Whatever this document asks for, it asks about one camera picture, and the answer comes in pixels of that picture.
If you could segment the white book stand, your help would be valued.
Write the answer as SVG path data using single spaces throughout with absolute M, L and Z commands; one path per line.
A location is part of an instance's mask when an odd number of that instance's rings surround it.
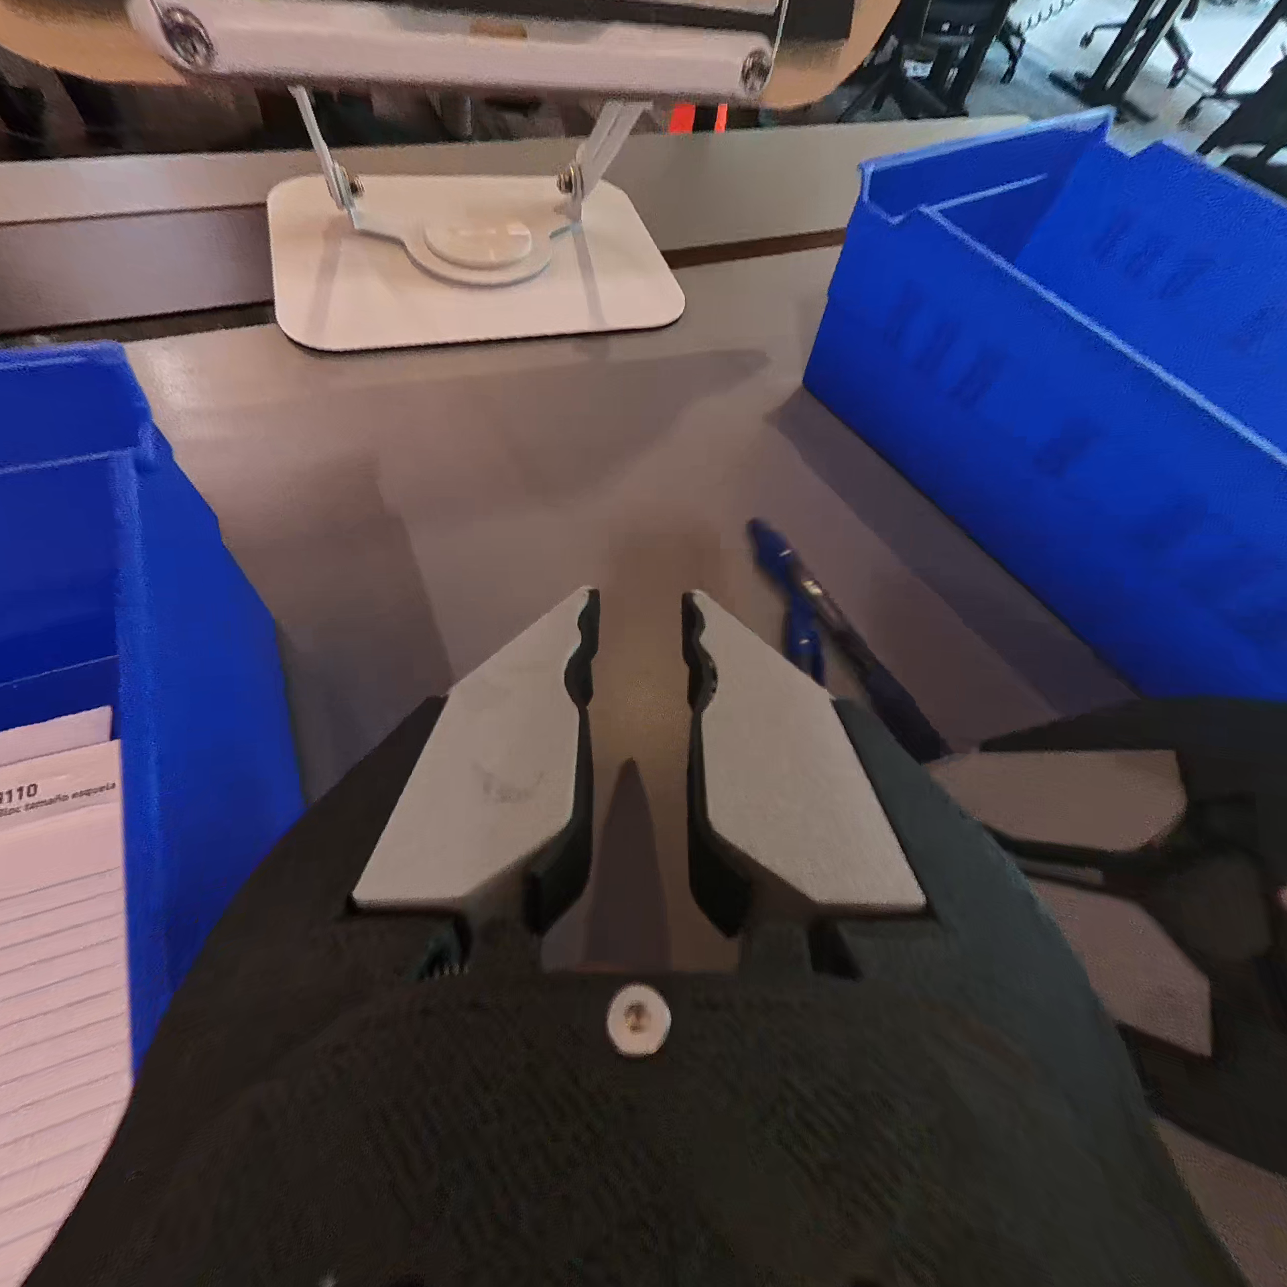
M 897 3 L 4 3 L 4 49 L 103 86 L 226 78 L 287 89 L 322 178 L 269 195 L 276 317 L 307 349 L 361 352 L 658 329 L 685 296 L 633 202 L 598 193 L 655 106 L 814 104 L 875 49 Z M 315 90 L 411 87 L 590 101 L 554 176 L 348 170 Z

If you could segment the white lined notepad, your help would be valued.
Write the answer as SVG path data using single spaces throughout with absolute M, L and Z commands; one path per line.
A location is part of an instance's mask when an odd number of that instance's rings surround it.
M 2 1284 L 83 1195 L 134 1088 L 119 742 L 4 768 Z

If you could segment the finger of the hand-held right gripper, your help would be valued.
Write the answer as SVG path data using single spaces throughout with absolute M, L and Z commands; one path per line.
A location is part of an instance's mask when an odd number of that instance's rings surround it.
M 1194 850 L 1173 751 L 969 751 L 928 772 L 1035 878 L 1144 886 Z
M 1033 887 L 1114 1020 L 1188 1054 L 1212 1054 L 1211 984 L 1145 909 L 1052 879 Z

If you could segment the black office chair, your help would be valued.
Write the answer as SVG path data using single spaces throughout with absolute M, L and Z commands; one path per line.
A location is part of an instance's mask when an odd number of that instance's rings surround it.
M 892 103 L 905 119 L 969 116 L 967 100 L 987 54 L 1009 58 L 1003 83 L 1018 72 L 1026 34 L 1010 2 L 905 2 L 882 34 L 871 110 Z

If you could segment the blue pen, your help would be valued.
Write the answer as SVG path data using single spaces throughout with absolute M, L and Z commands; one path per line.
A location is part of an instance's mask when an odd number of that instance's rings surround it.
M 952 749 L 946 738 L 845 616 L 837 599 L 817 581 L 796 547 L 764 519 L 750 519 L 747 533 L 756 565 L 785 596 L 787 659 L 825 686 L 828 639 L 862 686 L 874 714 L 918 763 L 929 765 L 947 757 Z

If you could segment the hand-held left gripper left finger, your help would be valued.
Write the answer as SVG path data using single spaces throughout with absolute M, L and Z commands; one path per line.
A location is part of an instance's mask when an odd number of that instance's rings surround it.
M 580 588 L 445 699 L 354 890 L 362 912 L 548 933 L 590 875 L 601 594 Z

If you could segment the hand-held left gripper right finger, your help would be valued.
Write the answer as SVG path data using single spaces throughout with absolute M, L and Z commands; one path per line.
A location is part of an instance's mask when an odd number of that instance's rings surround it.
M 738 938 L 773 919 L 905 919 L 929 898 L 836 700 L 702 590 L 682 599 L 692 895 Z

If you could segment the blue plastic bin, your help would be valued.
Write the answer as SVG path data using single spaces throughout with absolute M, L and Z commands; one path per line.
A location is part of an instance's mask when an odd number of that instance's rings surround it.
M 134 1069 L 304 809 L 278 628 L 115 343 L 2 357 L 4 729 L 109 706 Z
M 1105 109 L 866 159 L 805 389 L 1148 697 L 1285 702 L 1286 207 Z

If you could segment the black desk legs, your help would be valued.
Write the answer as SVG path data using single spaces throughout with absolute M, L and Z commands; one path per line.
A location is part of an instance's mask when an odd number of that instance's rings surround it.
M 1045 31 L 1055 89 L 1122 124 L 1202 130 L 1240 107 L 1272 55 L 1248 54 L 1272 3 L 1078 3 Z

